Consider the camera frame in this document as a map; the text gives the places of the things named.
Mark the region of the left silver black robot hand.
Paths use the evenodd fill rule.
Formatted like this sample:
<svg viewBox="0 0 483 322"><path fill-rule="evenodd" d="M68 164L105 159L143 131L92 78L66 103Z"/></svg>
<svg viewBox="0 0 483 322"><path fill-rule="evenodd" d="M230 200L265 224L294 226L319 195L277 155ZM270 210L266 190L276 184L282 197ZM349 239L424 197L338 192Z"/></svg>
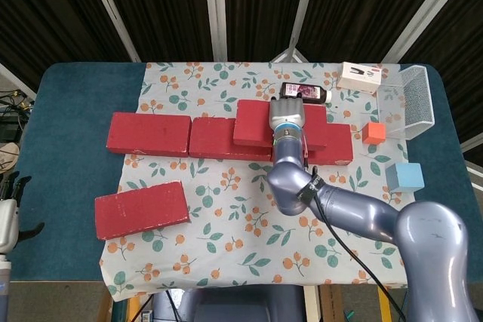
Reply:
<svg viewBox="0 0 483 322"><path fill-rule="evenodd" d="M30 230L19 230L20 204L26 184L32 179L31 176L23 176L19 179L18 171L10 173L0 187L0 255L9 254L19 242L34 238L45 227L40 222Z"/></svg>

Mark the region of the clear plastic container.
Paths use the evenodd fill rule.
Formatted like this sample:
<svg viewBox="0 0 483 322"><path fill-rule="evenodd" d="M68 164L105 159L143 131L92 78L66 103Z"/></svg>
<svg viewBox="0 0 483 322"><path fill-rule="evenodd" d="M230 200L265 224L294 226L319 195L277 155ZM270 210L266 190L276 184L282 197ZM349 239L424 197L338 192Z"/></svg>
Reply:
<svg viewBox="0 0 483 322"><path fill-rule="evenodd" d="M404 139L405 136L404 88L395 85L381 85L377 91L379 121L386 125L386 137Z"/></svg>

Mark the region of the dark brown labelled bottle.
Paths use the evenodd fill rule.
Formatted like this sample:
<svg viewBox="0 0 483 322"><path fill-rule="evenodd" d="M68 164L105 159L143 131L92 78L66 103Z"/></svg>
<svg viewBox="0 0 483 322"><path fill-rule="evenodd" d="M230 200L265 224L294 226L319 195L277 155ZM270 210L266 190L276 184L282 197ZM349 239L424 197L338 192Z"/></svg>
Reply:
<svg viewBox="0 0 483 322"><path fill-rule="evenodd" d="M308 104L328 104L332 101L332 93L323 87L313 84L297 84L283 82L280 90L281 98L301 98Z"/></svg>

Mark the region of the teal blue table cover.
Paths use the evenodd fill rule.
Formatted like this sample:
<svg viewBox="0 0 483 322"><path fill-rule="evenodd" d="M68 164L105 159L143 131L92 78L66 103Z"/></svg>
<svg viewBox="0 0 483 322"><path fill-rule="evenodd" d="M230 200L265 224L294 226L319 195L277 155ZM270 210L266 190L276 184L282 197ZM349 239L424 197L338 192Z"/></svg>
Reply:
<svg viewBox="0 0 483 322"><path fill-rule="evenodd" d="M122 165L120 155L106 150L106 138L113 112L134 110L144 72L142 63L57 63L42 76L17 169L31 177L20 224L45 228L11 254L13 281L101 279L94 199L115 190ZM421 164L426 184L416 198L445 204L463 218L467 278L483 283L483 219L441 76L433 67L427 72L435 126L409 143L409 158Z"/></svg>

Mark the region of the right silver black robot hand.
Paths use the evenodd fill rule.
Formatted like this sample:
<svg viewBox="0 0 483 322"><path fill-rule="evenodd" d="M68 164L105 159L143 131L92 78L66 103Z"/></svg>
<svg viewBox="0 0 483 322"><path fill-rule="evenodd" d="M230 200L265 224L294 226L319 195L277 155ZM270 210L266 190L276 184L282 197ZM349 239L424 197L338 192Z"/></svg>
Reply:
<svg viewBox="0 0 483 322"><path fill-rule="evenodd" d="M272 130L283 124L295 124L302 128L305 111L301 97L272 99L269 101L269 126Z"/></svg>

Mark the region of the white cardboard product box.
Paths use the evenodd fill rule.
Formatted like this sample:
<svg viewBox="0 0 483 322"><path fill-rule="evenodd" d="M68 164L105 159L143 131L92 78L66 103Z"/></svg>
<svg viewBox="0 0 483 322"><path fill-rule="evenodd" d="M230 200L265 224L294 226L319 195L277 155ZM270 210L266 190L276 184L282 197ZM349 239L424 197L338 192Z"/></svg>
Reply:
<svg viewBox="0 0 483 322"><path fill-rule="evenodd" d="M337 86L347 90L374 94L381 85L381 81L381 69L358 63L343 62L337 79Z"/></svg>

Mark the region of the orange foam cube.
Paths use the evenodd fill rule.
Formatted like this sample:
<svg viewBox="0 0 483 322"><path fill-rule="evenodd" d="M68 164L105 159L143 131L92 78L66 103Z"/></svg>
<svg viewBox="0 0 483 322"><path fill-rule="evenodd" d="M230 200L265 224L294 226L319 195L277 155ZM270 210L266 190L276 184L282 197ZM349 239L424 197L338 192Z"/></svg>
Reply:
<svg viewBox="0 0 483 322"><path fill-rule="evenodd" d="M386 125L378 122L368 122L362 128L362 142L368 145L379 145L386 141Z"/></svg>

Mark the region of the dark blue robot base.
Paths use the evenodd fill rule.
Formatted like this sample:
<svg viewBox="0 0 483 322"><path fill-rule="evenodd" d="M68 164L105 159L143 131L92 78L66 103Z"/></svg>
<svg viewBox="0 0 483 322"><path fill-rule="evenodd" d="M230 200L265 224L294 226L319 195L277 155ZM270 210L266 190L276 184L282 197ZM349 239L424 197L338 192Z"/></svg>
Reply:
<svg viewBox="0 0 483 322"><path fill-rule="evenodd" d="M153 322L306 322L303 288L246 285L154 295Z"/></svg>

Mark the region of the beige shoe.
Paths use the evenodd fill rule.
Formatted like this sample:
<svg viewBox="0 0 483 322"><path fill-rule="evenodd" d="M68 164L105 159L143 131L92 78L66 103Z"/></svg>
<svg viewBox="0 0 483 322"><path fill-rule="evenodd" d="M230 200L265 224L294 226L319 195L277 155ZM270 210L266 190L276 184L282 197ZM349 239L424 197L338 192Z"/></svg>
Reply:
<svg viewBox="0 0 483 322"><path fill-rule="evenodd" d="M17 163L20 154L16 143L7 143L0 146L0 174L11 170Z"/></svg>

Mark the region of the light blue foam cube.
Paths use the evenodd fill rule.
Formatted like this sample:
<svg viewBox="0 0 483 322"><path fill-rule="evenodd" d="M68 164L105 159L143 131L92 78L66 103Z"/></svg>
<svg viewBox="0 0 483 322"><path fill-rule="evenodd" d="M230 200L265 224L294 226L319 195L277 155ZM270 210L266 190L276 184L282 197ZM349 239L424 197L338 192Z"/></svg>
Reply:
<svg viewBox="0 0 483 322"><path fill-rule="evenodd" d="M395 163L386 168L385 174L391 192L416 192L425 187L419 163Z"/></svg>

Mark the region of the floral leaf fruit tablecloth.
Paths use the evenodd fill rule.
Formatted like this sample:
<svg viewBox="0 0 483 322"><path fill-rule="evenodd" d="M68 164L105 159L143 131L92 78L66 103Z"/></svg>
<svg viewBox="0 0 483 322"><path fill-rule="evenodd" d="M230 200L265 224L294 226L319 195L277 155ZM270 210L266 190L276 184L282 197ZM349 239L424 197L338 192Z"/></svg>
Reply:
<svg viewBox="0 0 483 322"><path fill-rule="evenodd" d="M385 170L407 162L403 140L373 146L361 130L377 121L377 99L337 87L337 63L147 63L137 111L232 118L239 100L268 100L283 82L330 90L328 122L350 127L353 162L321 166L325 182L378 198L396 209L414 201L391 192ZM189 221L107 241L100 270L117 300L167 288L245 284L366 284L404 287L397 248L336 229L336 242L310 211L285 216L266 182L270 164L126 155L119 191L183 184Z"/></svg>

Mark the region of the red rectangular foam brick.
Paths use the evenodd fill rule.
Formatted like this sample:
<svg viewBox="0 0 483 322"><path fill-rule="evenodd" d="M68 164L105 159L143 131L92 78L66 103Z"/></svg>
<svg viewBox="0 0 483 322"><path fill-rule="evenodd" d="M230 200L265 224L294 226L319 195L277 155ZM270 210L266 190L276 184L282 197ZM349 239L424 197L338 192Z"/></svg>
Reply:
<svg viewBox="0 0 483 322"><path fill-rule="evenodd" d="M347 165L353 161L348 124L323 124L308 131L292 123L279 125L274 131L273 166L291 162L299 167Z"/></svg>
<svg viewBox="0 0 483 322"><path fill-rule="evenodd" d="M309 151L319 151L328 146L325 135L327 127L324 106L304 105L305 124L303 130ZM238 146L269 148L273 142L273 131L269 126L269 102L261 100L239 100L233 131L233 142Z"/></svg>
<svg viewBox="0 0 483 322"><path fill-rule="evenodd" d="M236 161L269 161L271 148L241 146L233 141L234 118L194 118L189 138L189 156Z"/></svg>
<svg viewBox="0 0 483 322"><path fill-rule="evenodd" d="M179 181L98 197L94 214L96 235L102 241L189 221Z"/></svg>
<svg viewBox="0 0 483 322"><path fill-rule="evenodd" d="M186 115L116 112L106 148L116 154L185 157L192 120Z"/></svg>

